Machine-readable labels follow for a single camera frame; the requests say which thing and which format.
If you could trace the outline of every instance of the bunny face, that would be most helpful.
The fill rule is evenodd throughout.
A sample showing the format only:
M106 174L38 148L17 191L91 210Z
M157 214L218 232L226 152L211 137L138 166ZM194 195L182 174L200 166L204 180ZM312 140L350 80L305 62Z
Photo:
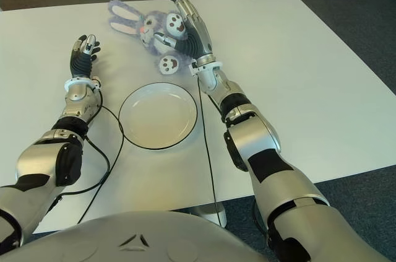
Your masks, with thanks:
M165 33L182 40L187 37L186 27L178 13L151 11L147 15L143 15L137 9L120 0L110 1L108 7L110 13L113 14L109 20L111 27L139 38L144 47L153 55L163 55L173 50L172 47L155 40L155 32Z
M143 21L143 26L139 29L140 39L143 45L148 48L154 40L154 32L158 28L158 20L154 15L148 15Z

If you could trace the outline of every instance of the table leg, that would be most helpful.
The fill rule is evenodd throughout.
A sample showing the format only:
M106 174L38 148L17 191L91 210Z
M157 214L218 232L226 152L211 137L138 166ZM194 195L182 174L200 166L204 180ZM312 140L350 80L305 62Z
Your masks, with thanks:
M227 216L225 214L225 208L223 203L218 202L217 209L218 209L218 216L220 218L221 226L224 228L227 225ZM216 206L214 203L190 207L189 212L195 216L203 217L204 219L210 222L220 225L218 223L219 218L217 217Z

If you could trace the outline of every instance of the plush paw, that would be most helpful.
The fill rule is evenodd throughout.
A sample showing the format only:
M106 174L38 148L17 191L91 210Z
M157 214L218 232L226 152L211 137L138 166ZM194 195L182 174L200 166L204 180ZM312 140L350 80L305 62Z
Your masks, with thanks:
M169 75L175 73L179 69L180 62L174 56L164 56L158 67L162 74Z

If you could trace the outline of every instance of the robot finger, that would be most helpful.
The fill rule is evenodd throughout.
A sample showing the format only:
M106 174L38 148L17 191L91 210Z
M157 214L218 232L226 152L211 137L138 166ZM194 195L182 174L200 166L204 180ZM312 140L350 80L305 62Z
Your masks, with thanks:
M156 40L158 40L159 42L161 42L162 44L164 44L166 46L170 46L172 48L174 48L178 42L178 40L171 38L169 36L166 36L164 33L161 33L161 32L154 33L154 38Z
M95 47L93 50L92 50L92 55L94 54L94 53L98 53L100 51L100 47Z
M183 18L184 21L187 20L187 18L192 14L186 6L181 2L181 0L171 0L174 2L176 7L178 8L181 17Z
M81 35L80 38L78 38L77 41L74 42L72 51L73 52L79 51L80 48L81 48L81 44L84 42L85 39L87 39L87 36L86 35Z
M198 17L199 13L189 0L180 0L182 5L188 10L191 16Z
M85 41L82 52L85 53L86 55L91 55L96 41L97 39L94 35L89 35Z

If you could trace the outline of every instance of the black cable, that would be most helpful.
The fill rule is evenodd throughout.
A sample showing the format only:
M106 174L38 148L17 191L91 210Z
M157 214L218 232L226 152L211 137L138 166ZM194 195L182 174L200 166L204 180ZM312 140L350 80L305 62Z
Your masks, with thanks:
M107 174L107 177L106 177L106 179L107 179L107 178L109 177L109 175L111 174L111 172L113 171L114 166L116 165L116 163L117 163L117 161L118 161L118 158L119 158L119 155L120 155L120 153L121 153L121 151L122 151L122 149L123 149L125 134L124 134L124 128L123 128L121 122L119 121L118 117L117 117L109 108L105 107L104 105L102 105L101 107L103 107L105 110L107 110L108 112L110 112L111 115L117 120L118 126L119 126L119 130L120 130L120 132L123 134L123 138L122 138L122 140L121 140L121 145L120 145L120 147L119 147L117 156L116 156L116 158L115 158L115 160L114 160L113 166L111 166L111 168L110 168L110 170L109 170L109 172L108 172L108 174ZM97 195L98 195L98 193L99 193L99 191L100 191L100 189L102 188L102 186L103 186L104 183L105 183L105 182L100 183L99 189L97 189L97 191L95 192L95 195L93 195L93 198L91 199L90 203L88 204L86 210L85 210L84 213L82 214L82 216L81 216L81 218L79 219L79 221L77 222L77 224L81 223L82 220L83 220L83 218L85 217L85 215L88 213L88 210L91 208L91 205L92 205L93 201L94 201L95 198L97 197Z
M78 194L82 194L82 193L86 193L88 191L91 191L93 189L95 189L97 186L103 184L106 179L108 178L108 175L110 174L110 161L109 158L107 158L106 154L99 148L97 147L89 138L88 136L85 137L85 140L87 140L87 142L106 160L106 164L107 164L107 170L105 172L105 174L102 176L102 178L100 179L99 182L97 182L96 184L94 184L93 186L90 186L89 188L86 188L84 190L80 190L80 191L73 191L73 192L63 192L60 193L55 200L52 202L51 206L48 209L48 212L50 210L52 210L52 208L55 207L55 205L57 205L58 202L60 202L60 200L62 200L63 196L70 196L70 195L78 195Z
M220 109L218 109L216 102L211 98L211 96L209 96L209 100L212 101L213 105L215 106L215 108L217 109L217 111L219 112L220 116L222 115L222 112L220 111Z
M201 94L200 94L199 80L197 80L197 83L198 83L199 102L200 102L200 114L201 114L201 116L202 116L202 126L204 127L204 139L205 139L206 153L207 153L207 155L208 155L209 169L210 169L210 179L211 179L211 181L212 181L213 200L215 201L215 209L216 209L216 214L217 214L218 223L219 223L219 225L222 227L222 222L220 221L220 216L219 216L219 214L218 214L217 200L216 200L216 192L215 192L215 182L214 182L214 180L213 180L212 163L211 163L211 161L210 161L208 142L207 142L207 139L206 139L204 109L203 109L203 106L202 106L202 97L201 97Z
M94 117L96 117L96 116L98 115L98 113L99 113L99 111L102 109L102 107L103 107L104 109L106 109L107 111L109 111L109 112L116 118L116 120L117 120L117 122L118 122L119 129L120 129L121 133L123 134L123 139L122 139L122 141L121 141L121 146L120 146L120 148L119 148L117 157L116 157L116 159L114 160L113 166L110 167L110 160L107 158L106 154L105 154L99 147L97 147L97 146L89 139L88 136L85 136L85 137L84 137L85 140L86 140L86 141L87 141L87 142L88 142L88 143L89 143L89 144L90 144L90 145L91 145L91 146L92 146L92 147L93 147L104 159L105 159L106 164L107 164L107 169L106 169L105 174L102 176L102 178L101 178L96 184L94 184L93 186L91 186L91 187L89 187L89 188L86 188L86 189L80 190L80 191L64 192L64 193L59 194L59 195L55 198L55 200L53 201L53 203L51 204L51 206L50 206L49 209L48 209L48 212L50 212L50 210L52 210L52 208L54 208L55 205L57 205L57 203L58 203L60 200L62 200L62 197L63 197L63 196L78 195L78 194L86 193L86 192L91 191L91 190L95 189L96 187L100 186L99 189L97 190L97 192L95 193L95 195L93 196L93 198L92 198L92 200L91 200L91 202L90 202L88 208L85 210L83 216L81 217L79 223L81 222L82 218L86 215L86 213L87 213L88 209L90 208L90 206L91 206L93 200L94 200L95 197L97 196L97 194L98 194L98 192L99 192L101 186L105 183L105 181L106 181L107 178L109 177L111 171L112 171L113 168L114 168L115 163L116 163L117 160L118 160L118 157L119 157L119 155L120 155L120 153L121 153L121 150L122 150L122 148L123 148L123 145L124 145L124 130L123 130L123 126L122 126L122 124L120 123L120 121L119 121L119 119L117 118L117 116L116 116L110 109L108 109L107 107L103 106L103 95L102 95L102 93L101 93L100 90L99 90L99 94L100 94L100 106L99 106L99 109L98 109L98 111L87 121L87 124L89 124L89 123L94 119Z
M100 95L100 104L99 104L99 109L98 111L91 116L91 118L87 121L87 124L90 124L90 122L99 114L99 111L101 110L101 108L103 107L103 95L101 94L101 91L99 90L99 95Z
M252 219L253 219L253 223L254 223L254 225L256 225L258 231L260 231L262 235L267 236L267 232L261 227L261 225L259 223L259 220L257 219L256 207L257 207L257 201L254 198L253 203L252 203Z

